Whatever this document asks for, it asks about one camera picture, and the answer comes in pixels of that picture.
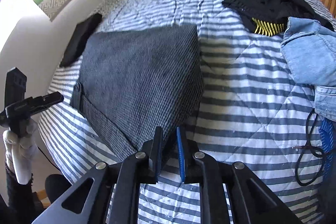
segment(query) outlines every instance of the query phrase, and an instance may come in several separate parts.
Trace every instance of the white glove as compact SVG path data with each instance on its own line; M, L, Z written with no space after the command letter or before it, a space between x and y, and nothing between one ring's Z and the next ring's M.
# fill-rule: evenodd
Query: white glove
M27 184L32 176L32 159L37 153L34 135L37 132L37 123L30 119L26 127L27 135L21 139L10 131L3 133L6 147L6 163L8 168L15 173L19 184Z

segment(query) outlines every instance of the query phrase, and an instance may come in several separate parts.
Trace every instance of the black clothing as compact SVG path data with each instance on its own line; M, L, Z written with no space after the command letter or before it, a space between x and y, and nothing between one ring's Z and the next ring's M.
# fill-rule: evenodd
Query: black clothing
M288 17L316 19L322 26L334 30L305 0L224 0L222 4L236 10L251 32L269 37L286 29Z
M36 218L32 193L33 178L26 185L17 182L15 174L6 165L8 207L0 198L0 219L5 224L30 224Z
M93 34L70 105L120 160L139 151L161 126L164 162L176 142L170 133L202 92L197 27L174 25Z
M94 14L85 21L78 23L64 52L60 67L67 67L80 57L90 35L93 34L102 19L101 14Z
M48 176L44 185L50 203L53 203L70 187L71 183L65 178L65 176L60 174Z
M318 199L320 210L325 214L322 223L335 224L336 223L336 159L332 160L330 173L326 179L323 180L318 191Z

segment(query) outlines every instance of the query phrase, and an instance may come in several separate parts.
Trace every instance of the bed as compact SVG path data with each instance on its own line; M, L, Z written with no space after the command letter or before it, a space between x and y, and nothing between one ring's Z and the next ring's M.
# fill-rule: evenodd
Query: bed
M142 30L171 24L197 25L205 91L199 108L186 121L188 137L218 161L242 161L304 222L318 223L319 177L301 187L294 167L304 145L305 122L314 101L309 85L298 85L279 48L282 34L250 33L223 0L105 0L95 11L104 20L99 32ZM306 0L321 16L336 21L320 0ZM118 162L87 120L69 106L81 58L57 68L48 92L64 102L43 112L41 137L70 182L98 161ZM320 145L315 128L312 145ZM320 160L306 154L301 180L314 177ZM198 185L184 185L177 153L164 166L156 185L142 185L139 223L200 223Z

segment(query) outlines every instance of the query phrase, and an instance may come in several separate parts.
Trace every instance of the quilted fabric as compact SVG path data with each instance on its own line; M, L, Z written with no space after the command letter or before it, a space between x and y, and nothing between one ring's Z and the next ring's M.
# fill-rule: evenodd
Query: quilted fabric
M314 90L297 85L281 55L281 35L250 33L223 0L106 0L96 11L104 16L98 31L142 30L191 23L198 29L204 94L188 120L188 137L217 160L242 161L303 221L322 217L317 189L322 177L306 187L295 181L294 167L304 145L305 121ZM306 0L335 25L320 0ZM116 161L87 121L69 106L81 60L58 68L49 92L60 91L62 104L43 112L41 136L64 175L76 181L97 161ZM317 129L312 145L319 146ZM181 183L177 154L169 159L156 185L143 185L139 223L200 223L198 185ZM299 174L311 179L319 159L306 154Z

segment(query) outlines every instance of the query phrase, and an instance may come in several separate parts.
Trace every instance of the black cloth with yellow stripes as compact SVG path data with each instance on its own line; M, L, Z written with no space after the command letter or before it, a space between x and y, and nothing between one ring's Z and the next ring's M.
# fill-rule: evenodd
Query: black cloth with yellow stripes
M316 19L334 31L332 24L304 0L224 0L222 4L236 10L251 32L269 37L286 29L288 17Z

